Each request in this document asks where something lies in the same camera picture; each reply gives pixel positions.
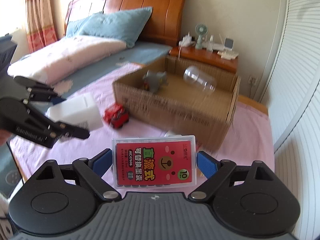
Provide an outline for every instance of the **blue gripper pad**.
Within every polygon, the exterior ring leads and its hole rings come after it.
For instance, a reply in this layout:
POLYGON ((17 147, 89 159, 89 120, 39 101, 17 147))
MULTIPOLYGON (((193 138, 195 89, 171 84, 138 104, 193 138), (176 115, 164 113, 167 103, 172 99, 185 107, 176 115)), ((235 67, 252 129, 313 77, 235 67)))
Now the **blue gripper pad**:
POLYGON ((105 149, 89 160, 88 166, 102 177, 112 165, 112 150, 105 149))
POLYGON ((204 151, 200 151, 197 153, 197 166, 208 179, 218 171, 218 168, 220 168, 220 162, 204 151))

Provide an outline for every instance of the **blue bedsheet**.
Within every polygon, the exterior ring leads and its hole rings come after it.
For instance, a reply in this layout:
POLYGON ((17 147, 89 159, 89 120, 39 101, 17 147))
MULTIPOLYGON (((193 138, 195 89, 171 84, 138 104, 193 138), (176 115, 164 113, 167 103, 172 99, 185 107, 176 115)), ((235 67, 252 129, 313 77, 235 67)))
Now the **blue bedsheet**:
POLYGON ((137 41, 136 45, 132 49, 126 49, 115 55, 106 57, 65 78, 64 80, 72 79, 73 86, 67 93, 63 94, 63 97, 66 98, 70 96, 79 89, 93 81, 96 81, 116 68, 119 68, 121 63, 136 62, 147 64, 158 57, 168 54, 171 48, 172 47, 167 45, 137 41))

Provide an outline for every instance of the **red label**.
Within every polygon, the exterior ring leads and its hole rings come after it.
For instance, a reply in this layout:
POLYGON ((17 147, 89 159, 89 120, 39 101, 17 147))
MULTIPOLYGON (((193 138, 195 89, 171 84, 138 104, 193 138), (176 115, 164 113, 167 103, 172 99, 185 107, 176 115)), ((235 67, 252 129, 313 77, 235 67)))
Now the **red label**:
POLYGON ((191 142, 118 143, 120 186, 192 182, 191 142))

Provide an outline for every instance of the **bed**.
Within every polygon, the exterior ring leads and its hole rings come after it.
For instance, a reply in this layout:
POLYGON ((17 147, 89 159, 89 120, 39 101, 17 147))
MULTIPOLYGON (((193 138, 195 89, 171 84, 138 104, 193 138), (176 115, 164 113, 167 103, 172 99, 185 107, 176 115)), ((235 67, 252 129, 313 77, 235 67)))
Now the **bed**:
MULTIPOLYGON (((152 6, 153 13, 142 31, 139 41, 132 49, 124 50, 108 58, 93 63, 62 81, 72 84, 63 93, 64 97, 91 92, 98 103, 100 112, 114 102, 112 82, 121 75, 132 72, 154 59, 165 55, 180 39, 182 9, 185 0, 73 0, 68 7, 65 30, 70 21, 103 11, 115 12, 123 9, 152 6)), ((256 159, 263 160, 274 170, 271 127, 268 115, 257 110, 254 105, 238 103, 235 120, 220 150, 211 153, 213 157, 234 160, 238 165, 251 165, 256 159)), ((57 142, 53 149, 45 149, 22 138, 14 138, 10 145, 21 173, 28 179, 39 166, 48 159, 56 159, 59 164, 68 164, 80 157, 92 158, 111 147, 112 138, 157 137, 166 131, 159 130, 137 120, 130 120, 121 130, 113 130, 105 125, 91 133, 89 139, 57 142)), ((103 179, 113 185, 111 171, 103 179)), ((199 177, 198 184, 205 180, 199 177)))

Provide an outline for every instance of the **clear plastic cup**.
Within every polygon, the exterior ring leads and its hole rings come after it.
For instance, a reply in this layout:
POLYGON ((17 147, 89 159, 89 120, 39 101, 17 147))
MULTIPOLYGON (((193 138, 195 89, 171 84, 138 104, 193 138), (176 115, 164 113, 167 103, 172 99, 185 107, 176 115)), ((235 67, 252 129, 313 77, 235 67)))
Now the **clear plastic cup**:
POLYGON ((214 77, 202 72, 196 66, 188 67, 184 72, 183 79, 188 84, 194 85, 208 94, 214 92, 217 86, 214 77))

